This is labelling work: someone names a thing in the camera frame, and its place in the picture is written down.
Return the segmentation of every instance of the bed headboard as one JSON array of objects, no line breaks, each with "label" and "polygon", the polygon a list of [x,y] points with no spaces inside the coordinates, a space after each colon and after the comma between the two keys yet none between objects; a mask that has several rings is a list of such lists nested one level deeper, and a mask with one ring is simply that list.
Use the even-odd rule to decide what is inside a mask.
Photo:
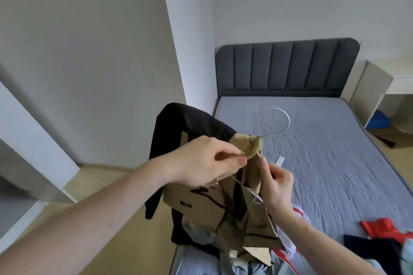
[{"label": "bed headboard", "polygon": [[218,98],[340,97],[359,49],[353,38],[222,46],[215,54]]}]

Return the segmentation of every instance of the mattress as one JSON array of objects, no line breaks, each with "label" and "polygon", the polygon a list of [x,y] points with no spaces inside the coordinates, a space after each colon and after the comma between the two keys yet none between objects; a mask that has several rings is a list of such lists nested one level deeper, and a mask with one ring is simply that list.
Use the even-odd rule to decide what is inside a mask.
[{"label": "mattress", "polygon": [[[292,202],[311,223],[342,243],[343,234],[365,237],[360,220],[391,218],[413,228],[413,194],[361,128],[346,101],[323,97],[222,97],[215,117],[239,133],[264,135],[264,156],[294,175]],[[182,259],[180,271],[198,263]],[[300,254],[291,261],[301,274],[315,274]]]}]

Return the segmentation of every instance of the blue object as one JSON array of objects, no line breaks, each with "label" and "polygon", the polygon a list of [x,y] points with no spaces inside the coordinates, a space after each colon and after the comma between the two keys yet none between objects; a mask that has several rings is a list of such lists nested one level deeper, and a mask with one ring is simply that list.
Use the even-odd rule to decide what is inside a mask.
[{"label": "blue object", "polygon": [[390,119],[380,110],[376,110],[366,128],[386,128],[390,125]]}]

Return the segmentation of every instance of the red clothing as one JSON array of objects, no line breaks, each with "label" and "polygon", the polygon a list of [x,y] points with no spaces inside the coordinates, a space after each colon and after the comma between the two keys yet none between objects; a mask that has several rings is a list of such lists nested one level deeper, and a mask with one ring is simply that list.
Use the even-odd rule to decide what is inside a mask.
[{"label": "red clothing", "polygon": [[406,238],[413,238],[413,232],[401,233],[389,218],[380,218],[374,222],[361,220],[360,225],[371,238],[393,238],[401,244]]}]

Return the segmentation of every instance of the right hand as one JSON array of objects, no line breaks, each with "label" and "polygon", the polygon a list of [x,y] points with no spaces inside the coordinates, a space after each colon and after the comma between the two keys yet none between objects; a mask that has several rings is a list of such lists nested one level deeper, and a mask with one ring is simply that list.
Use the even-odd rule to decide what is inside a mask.
[{"label": "right hand", "polygon": [[267,211],[276,220],[277,216],[292,212],[291,197],[294,177],[291,172],[259,158],[261,172],[260,195]]}]

